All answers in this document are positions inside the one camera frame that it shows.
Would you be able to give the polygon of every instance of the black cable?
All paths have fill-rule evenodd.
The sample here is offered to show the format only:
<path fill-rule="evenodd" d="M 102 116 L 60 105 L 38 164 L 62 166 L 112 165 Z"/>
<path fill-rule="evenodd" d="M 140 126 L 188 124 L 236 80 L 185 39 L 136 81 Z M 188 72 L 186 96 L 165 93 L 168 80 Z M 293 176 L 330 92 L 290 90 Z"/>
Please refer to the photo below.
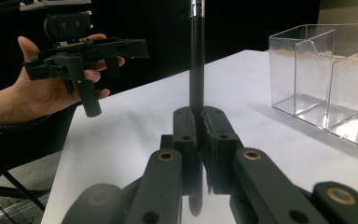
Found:
<path fill-rule="evenodd" d="M 33 119 L 31 121 L 21 123 L 21 124 L 13 124 L 13 125 L 0 125 L 0 133 L 18 133 L 24 132 L 30 129 L 33 129 L 36 126 L 44 123 L 48 120 L 49 116 L 44 116 L 39 119 Z"/>

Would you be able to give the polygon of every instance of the human hand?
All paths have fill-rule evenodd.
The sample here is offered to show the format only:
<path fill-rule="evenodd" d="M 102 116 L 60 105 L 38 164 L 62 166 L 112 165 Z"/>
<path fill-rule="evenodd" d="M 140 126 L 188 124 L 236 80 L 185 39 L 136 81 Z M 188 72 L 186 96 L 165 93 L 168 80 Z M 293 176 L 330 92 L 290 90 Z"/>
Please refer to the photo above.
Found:
<path fill-rule="evenodd" d="M 91 40 L 105 39 L 105 35 L 91 35 Z M 24 60 L 29 60 L 30 56 L 39 52 L 38 47 L 29 39 L 20 36 L 19 45 L 24 55 Z M 117 57 L 118 65 L 124 63 L 124 59 Z M 97 82 L 101 78 L 99 71 L 106 69 L 104 60 L 98 61 L 92 69 L 85 70 L 86 79 Z M 53 114 L 81 100 L 79 91 L 75 86 L 75 91 L 68 94 L 65 85 L 60 77 L 30 80 L 24 67 L 21 69 L 19 78 L 11 86 L 12 97 L 14 97 L 14 110 L 19 113 L 24 121 L 36 119 L 45 115 Z M 97 91 L 98 99 L 103 99 L 109 95 L 110 91 L 104 89 Z"/>

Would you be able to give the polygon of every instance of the transparent acrylic bin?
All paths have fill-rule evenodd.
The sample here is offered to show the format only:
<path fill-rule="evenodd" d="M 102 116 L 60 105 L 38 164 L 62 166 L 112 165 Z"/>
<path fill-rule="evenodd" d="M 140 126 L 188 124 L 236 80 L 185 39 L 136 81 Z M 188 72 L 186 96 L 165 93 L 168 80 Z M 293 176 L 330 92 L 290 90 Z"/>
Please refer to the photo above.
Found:
<path fill-rule="evenodd" d="M 272 106 L 358 145 L 358 24 L 269 37 Z"/>

